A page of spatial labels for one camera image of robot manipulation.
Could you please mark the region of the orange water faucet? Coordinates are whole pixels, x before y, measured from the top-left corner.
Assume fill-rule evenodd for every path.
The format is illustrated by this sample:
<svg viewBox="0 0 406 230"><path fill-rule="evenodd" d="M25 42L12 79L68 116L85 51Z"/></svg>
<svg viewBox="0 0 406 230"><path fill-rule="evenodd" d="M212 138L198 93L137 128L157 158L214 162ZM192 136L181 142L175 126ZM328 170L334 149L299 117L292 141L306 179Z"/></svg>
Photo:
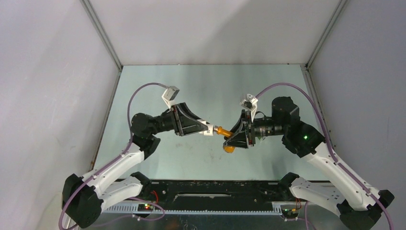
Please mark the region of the orange water faucet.
<svg viewBox="0 0 406 230"><path fill-rule="evenodd" d="M221 126L214 126L214 127L213 127L213 131L214 131L216 134L223 136L225 139L228 139L229 137L231 137L231 136L233 135L232 132L230 132L230 131L228 131L228 130L222 128ZM235 150L235 147L232 147L232 146L225 146L225 145L224 145L224 146L223 146L223 150L224 150L226 153L233 153L234 150Z"/></svg>

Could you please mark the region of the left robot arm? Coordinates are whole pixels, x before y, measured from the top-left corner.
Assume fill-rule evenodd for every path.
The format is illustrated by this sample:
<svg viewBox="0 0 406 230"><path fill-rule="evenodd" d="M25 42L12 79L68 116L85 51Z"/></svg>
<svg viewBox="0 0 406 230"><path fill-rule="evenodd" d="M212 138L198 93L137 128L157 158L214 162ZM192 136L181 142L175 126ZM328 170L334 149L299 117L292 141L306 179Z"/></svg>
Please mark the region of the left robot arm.
<svg viewBox="0 0 406 230"><path fill-rule="evenodd" d="M157 149L156 134L173 130L178 136L213 135L218 127L192 113L186 103L172 105L161 115L135 114L130 121L130 140L122 153L100 169L82 176L72 174L63 187L62 210L81 228L91 226L109 207L132 197L147 199L151 180L140 172L116 182Z"/></svg>

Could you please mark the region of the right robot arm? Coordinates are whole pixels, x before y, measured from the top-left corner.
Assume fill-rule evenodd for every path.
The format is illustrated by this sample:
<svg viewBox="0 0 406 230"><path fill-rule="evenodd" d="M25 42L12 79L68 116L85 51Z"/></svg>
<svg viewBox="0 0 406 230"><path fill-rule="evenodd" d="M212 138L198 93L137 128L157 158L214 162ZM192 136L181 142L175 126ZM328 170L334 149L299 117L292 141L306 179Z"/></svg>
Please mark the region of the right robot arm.
<svg viewBox="0 0 406 230"><path fill-rule="evenodd" d="M290 97L277 97L271 103L271 116L257 118L257 98L247 94L240 101L242 112L223 147L246 149L257 138L281 136L282 144L300 159L318 168L332 183L331 188L314 185L303 177L286 174L279 182L279 196L294 197L314 203L337 215L350 230L369 230L387 213L394 200L388 190L379 190L357 175L330 149L326 138L313 126L303 122L299 107Z"/></svg>

